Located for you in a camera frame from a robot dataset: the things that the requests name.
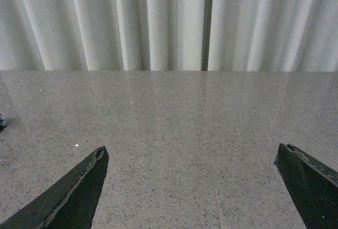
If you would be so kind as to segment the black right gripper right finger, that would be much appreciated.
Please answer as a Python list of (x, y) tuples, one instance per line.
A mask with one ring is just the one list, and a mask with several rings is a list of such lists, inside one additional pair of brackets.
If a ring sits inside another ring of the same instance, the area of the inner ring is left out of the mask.
[(291, 144), (274, 162), (307, 228), (337, 228), (337, 171)]

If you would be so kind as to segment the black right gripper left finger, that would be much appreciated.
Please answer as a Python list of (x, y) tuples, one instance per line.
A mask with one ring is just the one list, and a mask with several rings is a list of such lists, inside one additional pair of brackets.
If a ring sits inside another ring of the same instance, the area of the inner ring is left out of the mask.
[(91, 228), (108, 162), (107, 149), (95, 149), (1, 228)]

